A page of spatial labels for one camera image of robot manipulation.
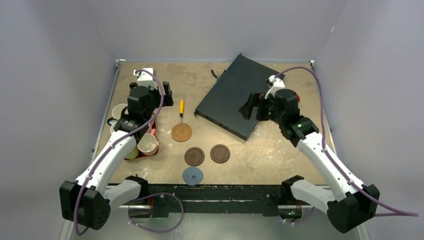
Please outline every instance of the brown coaster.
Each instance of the brown coaster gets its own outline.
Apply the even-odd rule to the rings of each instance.
[[[227,146],[218,144],[210,150],[210,158],[219,164],[225,163],[230,158],[230,150]]]
[[[184,159],[190,166],[199,166],[205,160],[205,153],[198,147],[192,147],[185,152]]]
[[[178,123],[172,128],[172,138],[177,142],[185,142],[192,136],[192,128],[187,123]]]

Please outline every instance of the round coaster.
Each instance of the round coaster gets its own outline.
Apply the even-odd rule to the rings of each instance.
[[[182,179],[187,185],[194,186],[203,180],[203,172],[195,166],[189,166],[182,173]]]
[[[173,126],[171,135],[175,141],[185,142],[192,136],[192,128],[187,123],[183,123],[182,125],[178,123]]]
[[[192,147],[185,152],[184,159],[190,166],[199,166],[205,160],[205,153],[198,147]]]
[[[230,158],[230,150],[227,146],[218,144],[210,150],[210,158],[219,164],[225,163]]]

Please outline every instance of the blue coaster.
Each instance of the blue coaster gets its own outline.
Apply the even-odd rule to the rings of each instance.
[[[194,186],[203,180],[203,172],[195,166],[190,166],[182,173],[182,179],[187,185]]]

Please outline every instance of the gray wall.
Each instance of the gray wall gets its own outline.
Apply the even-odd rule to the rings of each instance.
[[[90,162],[114,58],[83,0],[0,3],[0,235],[58,239],[59,187]]]
[[[315,61],[342,161],[384,203],[421,214],[371,219],[373,240],[424,236],[423,12],[421,0],[348,1]]]
[[[114,56],[315,59],[347,0],[87,0]]]

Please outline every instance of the cork coaster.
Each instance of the cork coaster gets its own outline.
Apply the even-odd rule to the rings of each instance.
[[[185,142],[192,136],[192,128],[187,123],[183,123],[182,125],[178,123],[173,126],[171,135],[175,141]]]
[[[230,158],[230,150],[225,145],[216,145],[210,150],[210,158],[216,163],[225,163]]]

